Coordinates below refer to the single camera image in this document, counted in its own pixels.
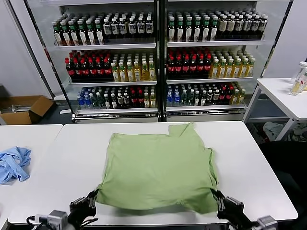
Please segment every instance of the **display fridge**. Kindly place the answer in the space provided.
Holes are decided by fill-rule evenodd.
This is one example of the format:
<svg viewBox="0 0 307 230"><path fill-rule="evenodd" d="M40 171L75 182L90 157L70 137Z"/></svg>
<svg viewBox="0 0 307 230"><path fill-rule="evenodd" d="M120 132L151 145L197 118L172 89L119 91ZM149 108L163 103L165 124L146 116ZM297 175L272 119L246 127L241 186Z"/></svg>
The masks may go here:
<svg viewBox="0 0 307 230"><path fill-rule="evenodd" d="M241 120L291 0L6 0L77 123Z"/></svg>

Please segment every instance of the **white wall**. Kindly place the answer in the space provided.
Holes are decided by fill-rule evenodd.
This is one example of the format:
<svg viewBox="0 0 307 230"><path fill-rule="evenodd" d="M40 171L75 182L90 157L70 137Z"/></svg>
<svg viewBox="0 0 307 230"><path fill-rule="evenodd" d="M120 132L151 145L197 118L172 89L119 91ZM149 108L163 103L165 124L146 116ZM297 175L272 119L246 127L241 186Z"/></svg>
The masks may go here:
<svg viewBox="0 0 307 230"><path fill-rule="evenodd" d="M1 87L10 96L45 95L51 98L4 0L0 0L0 22Z"/></svg>
<svg viewBox="0 0 307 230"><path fill-rule="evenodd" d="M307 58L306 0L294 0L276 48L263 75L291 78Z"/></svg>

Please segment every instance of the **white table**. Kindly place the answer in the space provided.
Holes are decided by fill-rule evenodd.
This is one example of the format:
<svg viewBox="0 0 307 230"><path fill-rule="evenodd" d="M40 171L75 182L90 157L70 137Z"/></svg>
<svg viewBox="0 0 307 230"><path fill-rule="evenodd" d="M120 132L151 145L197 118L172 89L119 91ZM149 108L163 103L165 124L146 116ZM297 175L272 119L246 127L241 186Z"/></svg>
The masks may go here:
<svg viewBox="0 0 307 230"><path fill-rule="evenodd" d="M257 81L258 85L243 117L244 123L248 122L261 92L265 93L289 117L289 121L276 140L283 139L298 122L307 121L307 92L297 96L290 95L289 91L292 87L290 78L262 78Z"/></svg>
<svg viewBox="0 0 307 230"><path fill-rule="evenodd" d="M167 134L177 123L69 124L52 143L8 221L24 224L28 216L52 210L69 213L71 201L86 196L102 181L106 149L112 133ZM277 220L295 219L297 212L245 124L240 121L196 122L195 130L205 146L216 151L219 189L245 204L252 220L272 215ZM148 211L135 216L96 203L99 220L94 226L188 225L225 223L216 213L200 215L183 209Z"/></svg>
<svg viewBox="0 0 307 230"><path fill-rule="evenodd" d="M0 126L0 151L18 146L30 149L31 161L25 170L30 174L29 179L20 182L14 180L8 185L0 185L0 229L5 228L6 220L18 203L18 199L25 199L27 184L33 180L34 173L41 158L54 141L63 125L29 125L29 126Z"/></svg>

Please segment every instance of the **cardboard box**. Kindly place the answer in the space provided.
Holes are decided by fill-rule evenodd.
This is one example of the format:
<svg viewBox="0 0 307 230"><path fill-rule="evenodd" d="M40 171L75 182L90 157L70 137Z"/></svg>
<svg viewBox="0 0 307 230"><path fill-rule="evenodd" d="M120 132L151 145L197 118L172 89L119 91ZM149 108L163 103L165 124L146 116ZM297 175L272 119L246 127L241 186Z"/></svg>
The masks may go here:
<svg viewBox="0 0 307 230"><path fill-rule="evenodd" d="M30 106L27 112L3 113L0 118L7 125L30 125L38 122L53 105L53 101L45 96L9 97L0 99L0 109L14 105Z"/></svg>

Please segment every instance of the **blue cloth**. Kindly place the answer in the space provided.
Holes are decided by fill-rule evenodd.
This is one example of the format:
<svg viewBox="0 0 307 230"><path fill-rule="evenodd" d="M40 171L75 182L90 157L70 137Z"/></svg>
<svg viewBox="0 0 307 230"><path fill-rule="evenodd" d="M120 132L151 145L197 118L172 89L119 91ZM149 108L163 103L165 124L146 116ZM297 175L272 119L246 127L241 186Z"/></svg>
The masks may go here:
<svg viewBox="0 0 307 230"><path fill-rule="evenodd" d="M22 169L30 164L30 153L31 150L17 146L0 152L0 184L5 184L15 178L25 181L30 177Z"/></svg>

